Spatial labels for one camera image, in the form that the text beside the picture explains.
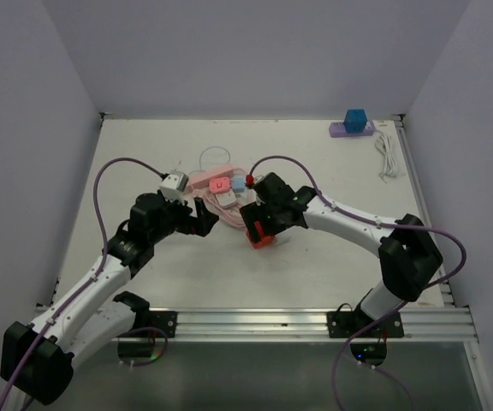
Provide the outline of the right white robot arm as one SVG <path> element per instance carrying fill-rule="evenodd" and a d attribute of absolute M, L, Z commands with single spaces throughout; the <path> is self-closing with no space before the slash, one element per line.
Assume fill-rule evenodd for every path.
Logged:
<path fill-rule="evenodd" d="M 384 315 L 415 302 L 443 263 L 443 256 L 421 220 L 368 217 L 327 200 L 315 188 L 293 190 L 271 172 L 251 184 L 256 200 L 240 214 L 253 247 L 262 247 L 286 229 L 301 227 L 335 235 L 378 258 L 382 279 L 354 309 L 358 333 L 373 336 Z"/>

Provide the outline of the pink power strip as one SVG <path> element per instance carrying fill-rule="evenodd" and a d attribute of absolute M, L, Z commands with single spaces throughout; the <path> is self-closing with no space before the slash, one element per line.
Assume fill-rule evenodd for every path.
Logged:
<path fill-rule="evenodd" d="M 202 189 L 209 186 L 210 181 L 215 178 L 232 177 L 235 173 L 235 167 L 231 164 L 225 164 L 211 170 L 204 170 L 189 178 L 187 187 L 191 189 Z"/>

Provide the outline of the pink plug adapter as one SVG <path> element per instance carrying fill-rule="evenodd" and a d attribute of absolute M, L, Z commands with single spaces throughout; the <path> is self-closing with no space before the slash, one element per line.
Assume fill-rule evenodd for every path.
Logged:
<path fill-rule="evenodd" d="M 212 178 L 209 181 L 209 191 L 211 194 L 225 194 L 231 190 L 231 181 L 227 176 Z"/>

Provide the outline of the white plug adapter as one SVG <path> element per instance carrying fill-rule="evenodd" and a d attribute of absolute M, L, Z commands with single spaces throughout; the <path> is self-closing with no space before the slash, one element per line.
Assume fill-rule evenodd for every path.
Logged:
<path fill-rule="evenodd" d="M 237 196 L 233 191 L 214 194 L 214 197 L 218 205 L 224 210 L 227 210 L 237 204 Z"/>

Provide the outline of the red cube adapter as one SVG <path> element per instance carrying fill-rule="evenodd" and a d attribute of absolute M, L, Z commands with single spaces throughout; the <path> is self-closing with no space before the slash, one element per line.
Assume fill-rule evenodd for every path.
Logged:
<path fill-rule="evenodd" d="M 265 234 L 259 221 L 256 221 L 254 223 L 254 231 L 247 231 L 246 237 L 248 238 L 254 249 L 268 247 L 269 245 L 272 245 L 276 242 L 276 237 L 274 235 Z"/>

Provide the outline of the light blue plug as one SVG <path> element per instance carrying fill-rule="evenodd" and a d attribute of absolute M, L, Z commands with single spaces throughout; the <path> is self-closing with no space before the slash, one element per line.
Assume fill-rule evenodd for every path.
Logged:
<path fill-rule="evenodd" d="M 236 194 L 242 194 L 246 191 L 246 180 L 242 177 L 236 177 L 231 180 L 231 189 Z"/>

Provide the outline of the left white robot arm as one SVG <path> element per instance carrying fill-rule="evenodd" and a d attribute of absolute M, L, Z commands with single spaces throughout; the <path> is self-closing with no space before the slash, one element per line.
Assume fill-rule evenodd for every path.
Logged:
<path fill-rule="evenodd" d="M 161 193 L 139 196 L 88 273 L 29 324 L 14 322 L 5 331 L 0 375 L 7 384 L 0 409 L 12 388 L 44 405 L 53 403 L 85 359 L 111 339 L 150 330 L 148 302 L 118 290 L 153 258 L 164 238 L 211 232 L 218 216 L 201 198 L 193 203 L 189 207 Z"/>

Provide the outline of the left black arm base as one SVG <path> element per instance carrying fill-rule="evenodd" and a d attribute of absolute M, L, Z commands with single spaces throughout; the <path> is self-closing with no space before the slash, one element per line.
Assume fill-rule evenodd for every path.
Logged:
<path fill-rule="evenodd" d="M 117 355 L 131 368 L 149 366 L 161 360 L 175 337 L 177 312 L 148 311 L 133 328 L 117 338 Z"/>

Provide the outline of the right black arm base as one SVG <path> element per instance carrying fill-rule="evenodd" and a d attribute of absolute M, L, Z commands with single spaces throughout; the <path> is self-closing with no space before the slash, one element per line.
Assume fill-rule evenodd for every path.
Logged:
<path fill-rule="evenodd" d="M 358 338 L 368 342 L 351 342 L 349 351 L 355 360 L 369 366 L 381 366 L 387 358 L 388 340 L 405 336 L 401 315 L 394 313 L 377 325 L 371 319 L 348 303 L 342 303 L 336 310 L 326 313 L 326 325 L 330 338 L 348 339 L 353 334 L 370 326 Z"/>

